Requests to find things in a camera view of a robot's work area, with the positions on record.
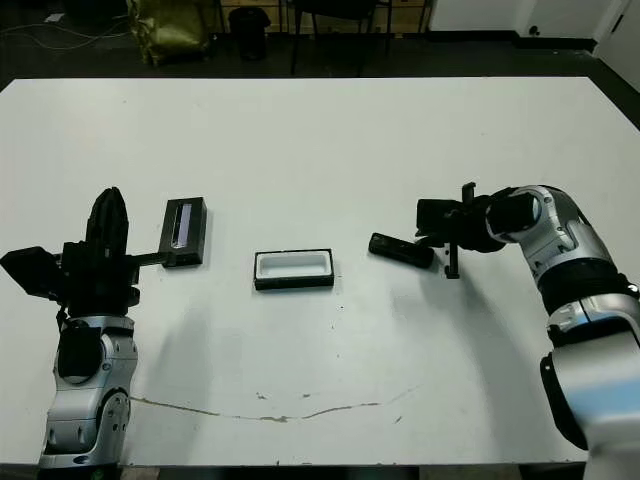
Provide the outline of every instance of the yellow bag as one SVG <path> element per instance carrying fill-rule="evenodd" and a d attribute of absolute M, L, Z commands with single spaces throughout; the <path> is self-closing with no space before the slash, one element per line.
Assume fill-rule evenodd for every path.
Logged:
<path fill-rule="evenodd" d="M 171 57 L 204 54 L 212 10 L 202 0 L 127 0 L 131 31 L 143 60 L 155 66 Z"/>

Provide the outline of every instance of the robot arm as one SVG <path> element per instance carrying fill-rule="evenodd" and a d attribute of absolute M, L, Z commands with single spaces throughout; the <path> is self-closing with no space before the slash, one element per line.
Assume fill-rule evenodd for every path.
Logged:
<path fill-rule="evenodd" d="M 602 240 L 563 191 L 527 186 L 474 198 L 473 186 L 465 188 L 463 202 L 420 200 L 420 242 L 481 252 L 520 245 L 549 314 L 554 350 L 542 359 L 540 372 L 556 426 L 589 450 L 585 478 L 637 478 L 637 287 L 618 273 Z"/>
<path fill-rule="evenodd" d="M 138 361 L 129 307 L 137 305 L 139 267 L 168 254 L 126 254 L 129 222 L 117 188 L 96 200 L 84 241 L 61 255 L 16 250 L 0 265 L 29 295 L 57 302 L 60 338 L 56 396 L 40 455 L 42 479 L 119 478 L 129 423 L 129 388 Z"/>

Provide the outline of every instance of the chair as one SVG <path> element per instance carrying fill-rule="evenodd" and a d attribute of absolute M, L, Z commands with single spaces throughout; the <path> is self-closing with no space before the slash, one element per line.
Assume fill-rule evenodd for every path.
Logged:
<path fill-rule="evenodd" d="M 216 11 L 218 19 L 220 20 L 220 29 L 222 30 L 222 34 L 225 35 L 227 33 L 227 29 L 224 25 L 224 11 L 222 10 L 222 0 L 213 0 L 213 9 Z"/>
<path fill-rule="evenodd" d="M 418 23 L 418 33 L 422 33 L 422 26 L 425 19 L 427 20 L 427 30 L 429 29 L 429 19 L 426 18 L 427 8 L 429 9 L 429 15 L 433 13 L 433 0 L 424 0 L 422 2 L 422 10 L 420 11 L 420 22 Z"/>
<path fill-rule="evenodd" d="M 326 17 L 342 18 L 345 20 L 355 20 L 358 22 L 358 34 L 362 33 L 362 22 L 367 20 L 367 33 L 371 33 L 373 16 L 376 6 L 387 7 L 387 35 L 385 40 L 385 51 L 389 53 L 389 40 L 391 38 L 391 12 L 393 0 L 291 0 L 295 9 L 295 38 L 293 43 L 293 54 L 291 57 L 291 75 L 295 74 L 298 59 L 298 42 L 300 39 L 300 24 L 302 14 L 310 13 L 313 21 L 313 33 L 318 36 L 318 24 L 316 15 Z M 362 62 L 358 65 L 358 76 L 362 72 Z"/>

